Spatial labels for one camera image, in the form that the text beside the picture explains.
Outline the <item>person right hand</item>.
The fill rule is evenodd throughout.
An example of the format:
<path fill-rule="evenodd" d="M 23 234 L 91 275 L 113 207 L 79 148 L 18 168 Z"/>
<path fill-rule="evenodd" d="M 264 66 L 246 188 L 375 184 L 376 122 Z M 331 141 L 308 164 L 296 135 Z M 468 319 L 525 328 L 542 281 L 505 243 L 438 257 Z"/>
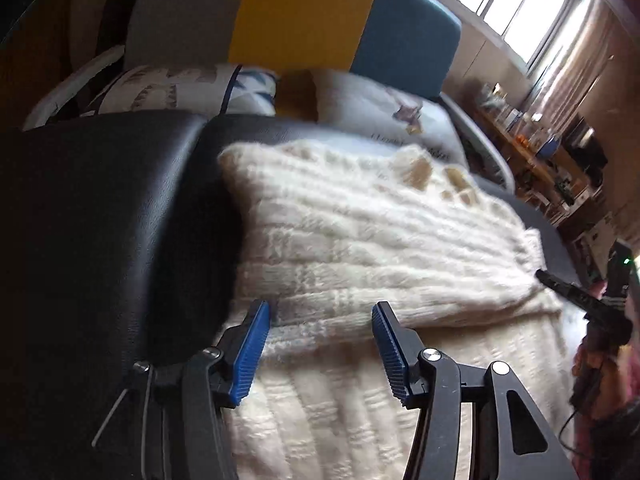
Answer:
<path fill-rule="evenodd" d="M 605 419 L 623 407 L 627 394 L 626 347 L 616 354 L 588 350 L 587 337 L 582 338 L 574 356 L 572 374 L 575 378 L 583 372 L 595 370 L 597 377 L 588 382 L 587 400 L 579 411 L 591 419 Z"/>

